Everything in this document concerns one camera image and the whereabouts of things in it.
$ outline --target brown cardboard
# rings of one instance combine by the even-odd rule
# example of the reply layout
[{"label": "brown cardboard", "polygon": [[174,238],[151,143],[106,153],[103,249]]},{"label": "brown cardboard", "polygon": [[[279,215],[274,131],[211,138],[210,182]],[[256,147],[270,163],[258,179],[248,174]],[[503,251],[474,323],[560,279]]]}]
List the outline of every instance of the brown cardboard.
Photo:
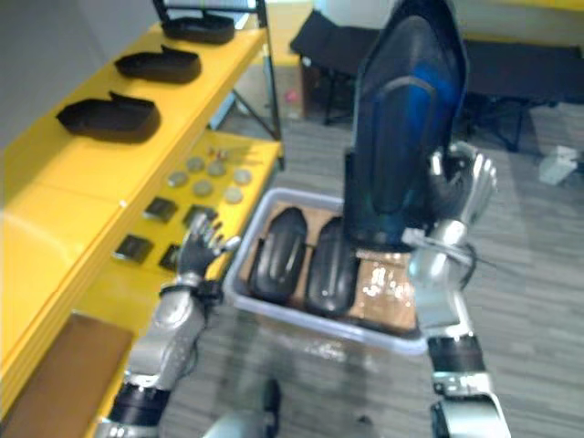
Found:
[{"label": "brown cardboard", "polygon": [[71,315],[5,417],[2,437],[82,437],[131,338],[111,324]]},{"label": "brown cardboard", "polygon": [[[264,229],[259,237],[266,238],[267,230],[272,220],[282,213],[285,209],[296,206],[304,214],[308,223],[307,252],[304,259],[304,265],[298,280],[297,288],[287,305],[291,308],[304,310],[304,293],[308,278],[308,267],[310,257],[312,257],[312,248],[316,246],[320,229],[335,213],[318,208],[311,208],[301,205],[292,205],[289,203],[278,202],[270,212],[264,225]],[[245,260],[240,270],[239,276],[242,281],[247,282],[251,273],[251,267],[256,257],[257,242],[250,246],[249,257]],[[360,256],[375,259],[362,259],[357,282],[357,292],[355,304],[345,317],[341,320],[347,320],[350,323],[362,325],[371,329],[388,331],[397,334],[403,334],[415,330],[415,306],[413,304],[413,287],[407,280],[406,266],[407,255],[378,254],[371,252],[359,252]],[[376,294],[367,293],[371,289],[371,276],[374,269],[385,268],[387,280],[384,287]],[[396,294],[397,290],[406,289],[407,294]]]}]

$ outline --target white wall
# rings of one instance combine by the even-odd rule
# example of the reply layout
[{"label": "white wall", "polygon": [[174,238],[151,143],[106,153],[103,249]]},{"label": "white wall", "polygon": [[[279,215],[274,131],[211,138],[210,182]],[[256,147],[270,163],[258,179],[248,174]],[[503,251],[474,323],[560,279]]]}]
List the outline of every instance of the white wall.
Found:
[{"label": "white wall", "polygon": [[315,0],[315,8],[339,26],[379,29],[398,0]]},{"label": "white wall", "polygon": [[148,0],[0,0],[0,146],[156,19]]},{"label": "white wall", "polygon": [[[397,0],[315,0],[315,7],[340,26],[380,28]],[[584,13],[495,0],[454,0],[465,33],[528,42],[584,47]]]}]

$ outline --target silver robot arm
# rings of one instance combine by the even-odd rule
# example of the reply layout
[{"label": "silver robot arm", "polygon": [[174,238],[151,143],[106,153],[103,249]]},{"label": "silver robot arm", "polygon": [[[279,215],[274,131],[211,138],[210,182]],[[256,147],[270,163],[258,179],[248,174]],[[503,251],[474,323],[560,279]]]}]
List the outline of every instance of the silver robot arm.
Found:
[{"label": "silver robot arm", "polygon": [[206,325],[208,305],[217,299],[204,276],[222,253],[239,245],[239,237],[223,242],[221,224],[197,214],[185,236],[177,262],[177,277],[162,287],[161,301],[146,333],[130,352],[124,382],[108,418],[98,425],[98,438],[151,438],[172,390],[188,370],[194,346]]},{"label": "silver robot arm", "polygon": [[[437,437],[497,437],[511,434],[478,339],[469,318],[462,282],[471,258],[464,250],[469,228],[496,187],[495,166],[467,143],[450,147],[450,157],[466,164],[456,205],[443,212],[428,236],[409,231],[404,242],[416,247],[408,266],[415,289],[420,329],[433,363],[433,389],[443,397],[432,407]],[[431,178],[442,177],[442,156],[434,154]],[[451,180],[459,183],[456,177]]]}]

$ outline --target round metal disc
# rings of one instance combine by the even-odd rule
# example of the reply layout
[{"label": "round metal disc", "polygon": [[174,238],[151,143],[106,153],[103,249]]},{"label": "round metal disc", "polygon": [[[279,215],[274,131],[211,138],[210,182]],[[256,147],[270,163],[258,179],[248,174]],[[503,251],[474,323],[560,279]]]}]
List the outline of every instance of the round metal disc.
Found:
[{"label": "round metal disc", "polygon": [[238,185],[248,185],[252,181],[252,173],[247,169],[237,169],[234,173],[234,181]]},{"label": "round metal disc", "polygon": [[229,187],[225,190],[225,200],[227,203],[241,203],[244,200],[244,194],[239,187]]},{"label": "round metal disc", "polygon": [[207,173],[209,173],[211,176],[223,176],[226,172],[227,170],[224,163],[219,160],[212,161],[207,167]]},{"label": "round metal disc", "polygon": [[209,180],[201,180],[193,185],[193,193],[197,196],[207,196],[213,191],[213,185]]},{"label": "round metal disc", "polygon": [[191,157],[186,161],[186,168],[191,173],[197,173],[204,169],[204,160],[201,157]]},{"label": "round metal disc", "polygon": [[173,172],[166,180],[171,187],[181,187],[185,185],[187,181],[189,181],[189,177],[185,172]]}]

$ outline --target yellow shelf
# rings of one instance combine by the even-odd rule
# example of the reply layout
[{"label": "yellow shelf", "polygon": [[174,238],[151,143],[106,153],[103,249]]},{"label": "yellow shelf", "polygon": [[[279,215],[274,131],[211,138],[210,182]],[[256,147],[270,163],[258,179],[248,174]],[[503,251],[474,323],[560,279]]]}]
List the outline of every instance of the yellow shelf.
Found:
[{"label": "yellow shelf", "polygon": [[[199,78],[187,85],[122,77],[106,65],[35,122],[2,155],[4,280],[2,415],[47,351],[79,298],[163,178],[193,147],[221,102],[266,42],[262,29],[222,46],[167,40],[154,26],[125,53],[164,44],[197,52]],[[151,99],[158,131],[127,145],[70,135],[55,119],[65,105],[109,90]]]},{"label": "yellow shelf", "polygon": [[[134,334],[143,332],[159,301],[158,293],[163,283],[172,279],[173,273],[160,267],[159,262],[171,244],[179,244],[185,233],[183,218],[193,204],[213,208],[224,223],[222,233],[226,236],[239,235],[244,231],[257,202],[268,184],[272,169],[281,152],[279,142],[260,141],[220,132],[207,131],[193,148],[192,156],[205,157],[206,164],[211,158],[210,148],[233,151],[234,158],[226,164],[226,174],[221,178],[210,178],[205,172],[188,173],[189,182],[180,188],[164,186],[157,194],[172,200],[178,209],[167,223],[140,218],[131,228],[131,233],[153,242],[153,249],[141,265],[111,258],[95,282],[83,294],[75,306],[76,311],[93,318],[122,326]],[[224,191],[234,186],[236,169],[247,169],[252,173],[252,181],[243,187],[243,201],[232,205],[225,201]],[[184,165],[177,170],[186,172]],[[201,179],[214,185],[214,191],[204,198],[193,195],[192,186]],[[221,257],[209,269],[209,278],[220,277],[227,264]],[[109,413],[111,403],[123,377],[124,364],[120,365],[111,382],[96,420]],[[91,436],[95,422],[91,424],[87,436]]]}]

